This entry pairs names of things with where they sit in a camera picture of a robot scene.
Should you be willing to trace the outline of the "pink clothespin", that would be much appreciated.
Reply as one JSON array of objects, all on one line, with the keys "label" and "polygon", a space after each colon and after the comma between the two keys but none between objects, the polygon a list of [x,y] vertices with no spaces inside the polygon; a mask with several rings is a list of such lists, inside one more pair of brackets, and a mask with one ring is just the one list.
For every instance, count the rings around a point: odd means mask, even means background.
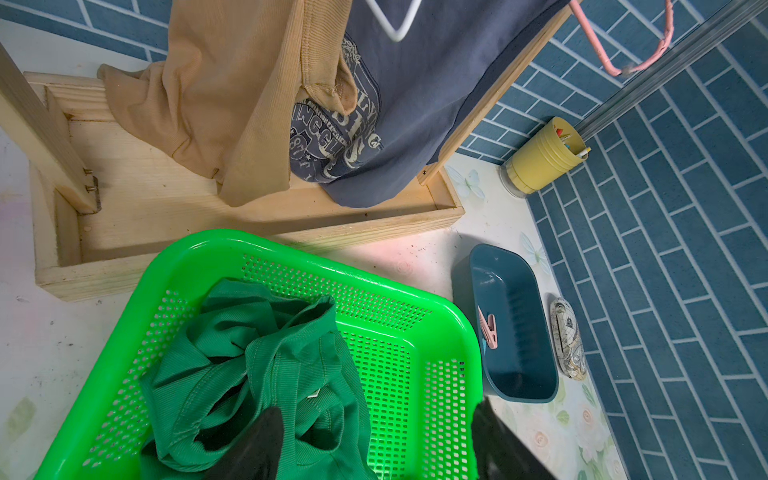
[{"label": "pink clothespin", "polygon": [[495,315],[492,313],[485,314],[481,307],[478,306],[477,320],[487,347],[491,350],[496,350],[499,346],[499,340]]}]

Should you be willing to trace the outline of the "green tank top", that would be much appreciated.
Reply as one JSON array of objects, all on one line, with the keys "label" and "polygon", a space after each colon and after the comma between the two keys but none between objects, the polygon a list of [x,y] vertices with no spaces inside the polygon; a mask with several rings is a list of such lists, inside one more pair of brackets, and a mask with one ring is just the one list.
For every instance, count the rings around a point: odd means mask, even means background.
[{"label": "green tank top", "polygon": [[217,283],[141,378],[144,479],[202,479],[248,434],[251,475],[371,479],[371,420],[329,296]]}]

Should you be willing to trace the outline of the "dark grey tank top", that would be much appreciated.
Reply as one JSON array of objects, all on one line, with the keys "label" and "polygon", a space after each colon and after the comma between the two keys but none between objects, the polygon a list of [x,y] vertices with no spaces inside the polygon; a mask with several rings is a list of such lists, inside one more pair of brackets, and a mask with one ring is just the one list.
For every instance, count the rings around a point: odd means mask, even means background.
[{"label": "dark grey tank top", "polygon": [[424,1],[405,38],[391,41],[369,6],[352,4],[342,42],[356,83],[347,116],[311,100],[295,105],[292,173],[339,205],[368,208],[396,196],[563,1]]}]

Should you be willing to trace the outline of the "pink wire hanger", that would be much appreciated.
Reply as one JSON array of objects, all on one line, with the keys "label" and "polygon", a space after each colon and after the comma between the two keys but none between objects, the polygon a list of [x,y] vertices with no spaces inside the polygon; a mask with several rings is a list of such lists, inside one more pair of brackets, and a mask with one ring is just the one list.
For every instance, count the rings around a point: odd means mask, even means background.
[{"label": "pink wire hanger", "polygon": [[670,1],[582,1],[585,25],[564,45],[598,69],[610,61],[627,72],[656,60],[672,46]]}]

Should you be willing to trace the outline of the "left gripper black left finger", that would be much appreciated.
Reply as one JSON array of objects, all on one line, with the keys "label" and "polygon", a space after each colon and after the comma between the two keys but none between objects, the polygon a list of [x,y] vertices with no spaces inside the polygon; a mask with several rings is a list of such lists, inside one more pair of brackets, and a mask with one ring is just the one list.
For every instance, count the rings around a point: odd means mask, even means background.
[{"label": "left gripper black left finger", "polygon": [[275,480],[284,443],[284,422],[276,406],[265,409],[205,479]]}]

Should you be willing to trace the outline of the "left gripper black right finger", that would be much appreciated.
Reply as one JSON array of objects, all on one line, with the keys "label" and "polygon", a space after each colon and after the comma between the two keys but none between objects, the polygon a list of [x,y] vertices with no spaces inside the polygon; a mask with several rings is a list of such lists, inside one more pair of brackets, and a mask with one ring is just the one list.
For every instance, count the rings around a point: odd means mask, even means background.
[{"label": "left gripper black right finger", "polygon": [[471,434],[480,480],[555,479],[494,413],[488,398],[474,411]]}]

